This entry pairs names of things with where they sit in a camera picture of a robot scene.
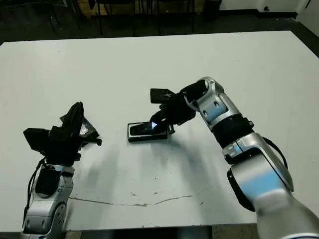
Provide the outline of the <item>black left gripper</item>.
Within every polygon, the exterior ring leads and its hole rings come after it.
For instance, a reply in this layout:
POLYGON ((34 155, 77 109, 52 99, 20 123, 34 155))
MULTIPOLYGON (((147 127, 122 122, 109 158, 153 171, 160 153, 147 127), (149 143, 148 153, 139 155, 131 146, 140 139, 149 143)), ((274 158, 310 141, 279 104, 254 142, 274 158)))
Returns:
POLYGON ((80 134, 83 116, 83 103, 76 102, 64 116, 62 127, 52 127, 44 154, 47 164, 74 164, 80 160, 78 151, 83 146, 102 145, 101 139, 80 134))

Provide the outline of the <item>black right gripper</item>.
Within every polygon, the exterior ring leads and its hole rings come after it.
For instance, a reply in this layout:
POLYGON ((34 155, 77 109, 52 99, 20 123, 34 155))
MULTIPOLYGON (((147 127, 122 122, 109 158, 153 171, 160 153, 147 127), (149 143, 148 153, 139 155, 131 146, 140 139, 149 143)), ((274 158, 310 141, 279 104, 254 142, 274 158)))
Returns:
POLYGON ((160 111, 151 116, 150 121, 159 123, 159 130, 172 130, 172 126, 182 125, 193 119, 196 111, 186 102, 183 93, 178 93, 168 103, 160 105, 160 111))

